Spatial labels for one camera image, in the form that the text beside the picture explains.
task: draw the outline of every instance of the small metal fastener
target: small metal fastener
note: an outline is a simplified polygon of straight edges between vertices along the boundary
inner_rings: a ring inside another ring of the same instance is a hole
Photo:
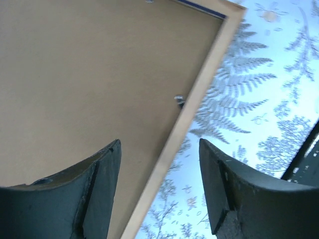
[[[184,104],[185,104],[184,97],[181,96],[181,95],[177,95],[177,96],[174,97],[174,100],[177,101],[178,106],[182,109]]]

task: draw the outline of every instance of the brown backing board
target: brown backing board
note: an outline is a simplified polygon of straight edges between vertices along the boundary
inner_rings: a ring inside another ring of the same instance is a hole
[[[0,1],[0,185],[29,184],[119,138],[108,237],[118,239],[180,113],[173,98],[188,95],[220,26],[169,0]]]
[[[244,7],[226,0],[191,0],[190,2],[221,13],[226,16],[226,19],[209,50],[187,102],[165,143],[121,239],[135,238],[246,11]]]

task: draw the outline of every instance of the blue floral pattern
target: blue floral pattern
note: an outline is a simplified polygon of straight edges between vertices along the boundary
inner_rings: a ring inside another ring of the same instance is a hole
[[[281,177],[319,117],[319,0],[234,0],[244,21],[136,239],[212,239],[198,162],[204,137]]]

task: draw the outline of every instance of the wooden frame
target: wooden frame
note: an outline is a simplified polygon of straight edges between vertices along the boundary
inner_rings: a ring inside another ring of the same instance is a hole
[[[216,17],[224,18],[224,22],[208,52],[183,110],[169,135],[121,239],[134,239],[139,231],[144,217],[187,134],[197,109],[246,11],[244,7],[227,0],[176,1]]]

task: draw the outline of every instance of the dark blue strip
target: dark blue strip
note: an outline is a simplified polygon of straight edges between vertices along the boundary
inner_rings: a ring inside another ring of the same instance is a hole
[[[220,17],[222,19],[226,18],[226,15],[224,15],[224,14],[221,14],[219,12],[213,11],[213,10],[211,10],[209,8],[206,8],[206,7],[203,7],[201,5],[195,4],[195,3],[191,2],[191,1],[187,1],[187,0],[176,0],[176,1],[179,1],[179,2],[182,2],[182,3],[187,4],[189,6],[195,7],[197,9],[199,9],[199,10],[202,10],[202,11],[205,11],[205,12],[207,12],[209,14],[218,16],[218,17]]]

